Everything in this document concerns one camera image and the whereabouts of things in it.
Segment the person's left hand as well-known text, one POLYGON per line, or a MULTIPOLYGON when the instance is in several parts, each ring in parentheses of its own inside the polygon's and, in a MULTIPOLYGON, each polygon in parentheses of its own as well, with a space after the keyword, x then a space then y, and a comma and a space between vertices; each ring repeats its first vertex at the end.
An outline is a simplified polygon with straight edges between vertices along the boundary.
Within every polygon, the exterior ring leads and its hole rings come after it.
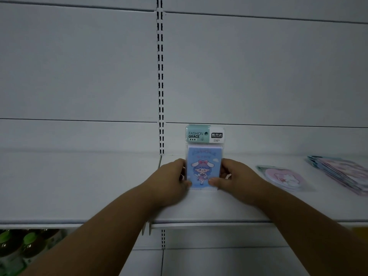
POLYGON ((179 184, 180 180, 186 180, 185 164, 182 158, 164 164, 142 184, 155 208, 177 204, 186 196, 188 190, 179 184))

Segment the person's right hand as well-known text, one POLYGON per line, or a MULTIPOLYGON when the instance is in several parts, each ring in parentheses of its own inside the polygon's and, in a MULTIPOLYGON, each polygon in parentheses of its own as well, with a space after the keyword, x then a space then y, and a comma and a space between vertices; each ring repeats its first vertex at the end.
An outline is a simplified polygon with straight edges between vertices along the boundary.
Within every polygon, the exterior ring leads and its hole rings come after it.
POLYGON ((272 184, 262 179, 250 167, 232 159, 222 159, 218 178, 227 179, 228 187, 216 187, 217 189, 225 191, 239 201, 252 206, 259 206, 274 189, 272 184))

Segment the blue cartoon girl card packet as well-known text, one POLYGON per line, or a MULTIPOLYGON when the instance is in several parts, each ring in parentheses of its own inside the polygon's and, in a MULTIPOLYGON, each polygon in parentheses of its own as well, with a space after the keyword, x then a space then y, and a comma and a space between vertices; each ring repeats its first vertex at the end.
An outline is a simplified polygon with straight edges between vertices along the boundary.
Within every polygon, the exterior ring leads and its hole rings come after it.
POLYGON ((208 181, 221 174, 225 129, 221 126, 186 126, 186 180, 192 190, 214 190, 208 181))

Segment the person's left forearm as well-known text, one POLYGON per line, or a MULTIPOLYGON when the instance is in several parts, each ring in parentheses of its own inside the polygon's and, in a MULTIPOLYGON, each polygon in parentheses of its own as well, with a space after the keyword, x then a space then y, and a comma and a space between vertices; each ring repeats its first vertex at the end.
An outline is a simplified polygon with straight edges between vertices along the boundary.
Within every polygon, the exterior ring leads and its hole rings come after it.
POLYGON ((145 184, 120 195, 20 276, 118 276, 164 197, 145 184))

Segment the person's right forearm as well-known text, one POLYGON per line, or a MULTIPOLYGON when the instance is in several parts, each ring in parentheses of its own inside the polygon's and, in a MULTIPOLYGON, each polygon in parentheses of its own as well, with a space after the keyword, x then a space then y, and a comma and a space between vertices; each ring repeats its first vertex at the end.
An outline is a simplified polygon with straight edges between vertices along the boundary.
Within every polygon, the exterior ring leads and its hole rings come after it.
POLYGON ((255 199, 310 276, 368 276, 368 242, 269 183, 255 199))

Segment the white metal shelf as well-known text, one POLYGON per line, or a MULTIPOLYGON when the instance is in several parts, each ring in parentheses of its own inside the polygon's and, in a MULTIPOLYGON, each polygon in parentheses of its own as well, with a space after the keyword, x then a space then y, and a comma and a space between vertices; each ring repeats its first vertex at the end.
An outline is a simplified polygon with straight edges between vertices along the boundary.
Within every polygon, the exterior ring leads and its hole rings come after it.
MULTIPOLYGON (((0 226, 73 227, 89 220, 159 164, 182 157, 155 153, 0 152, 0 226)), ((306 156, 228 154, 256 165, 289 168, 313 191, 295 196, 344 226, 368 226, 368 197, 359 196, 310 166, 306 156)), ((269 219, 217 190, 193 191, 153 218, 152 227, 266 225, 269 219)))

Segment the round pink cartoon packet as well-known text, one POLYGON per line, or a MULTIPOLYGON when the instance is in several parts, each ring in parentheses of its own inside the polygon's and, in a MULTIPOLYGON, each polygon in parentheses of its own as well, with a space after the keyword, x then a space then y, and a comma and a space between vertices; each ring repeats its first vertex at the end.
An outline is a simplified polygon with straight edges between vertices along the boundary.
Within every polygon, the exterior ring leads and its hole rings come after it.
POLYGON ((313 192, 315 188, 297 172, 276 167, 257 165, 256 169, 269 183, 288 192, 313 192))

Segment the white slotted shelf upright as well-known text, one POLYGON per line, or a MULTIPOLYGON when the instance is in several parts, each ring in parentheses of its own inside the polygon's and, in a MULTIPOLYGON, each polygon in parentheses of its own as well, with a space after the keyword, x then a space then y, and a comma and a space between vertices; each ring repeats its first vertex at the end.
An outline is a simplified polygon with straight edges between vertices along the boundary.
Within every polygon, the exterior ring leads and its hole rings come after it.
POLYGON ((164 155, 164 115, 163 115, 163 102, 164 102, 164 78, 163 78, 163 0, 156 0, 156 22, 157 22, 157 46, 158 46, 158 108, 159 108, 159 152, 161 166, 164 155))

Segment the stack of pink cartoon packets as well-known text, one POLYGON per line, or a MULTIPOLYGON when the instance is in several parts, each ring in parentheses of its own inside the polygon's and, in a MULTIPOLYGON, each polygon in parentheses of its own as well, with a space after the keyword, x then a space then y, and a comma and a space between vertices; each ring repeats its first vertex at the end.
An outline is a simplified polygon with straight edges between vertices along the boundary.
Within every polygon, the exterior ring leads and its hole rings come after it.
POLYGON ((368 196, 368 168, 337 157, 309 155, 306 161, 357 195, 368 196))

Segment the green capped drink bottle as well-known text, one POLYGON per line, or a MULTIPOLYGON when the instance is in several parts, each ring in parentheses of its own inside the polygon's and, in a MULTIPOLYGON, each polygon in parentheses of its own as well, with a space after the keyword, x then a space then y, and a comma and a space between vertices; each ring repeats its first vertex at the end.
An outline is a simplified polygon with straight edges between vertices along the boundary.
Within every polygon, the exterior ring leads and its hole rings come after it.
POLYGON ((23 238, 21 257, 26 266, 29 266, 36 258, 47 251, 47 243, 40 234, 30 232, 23 238))
POLYGON ((0 266, 6 276, 16 276, 23 269, 20 257, 21 245, 10 230, 0 234, 0 266))

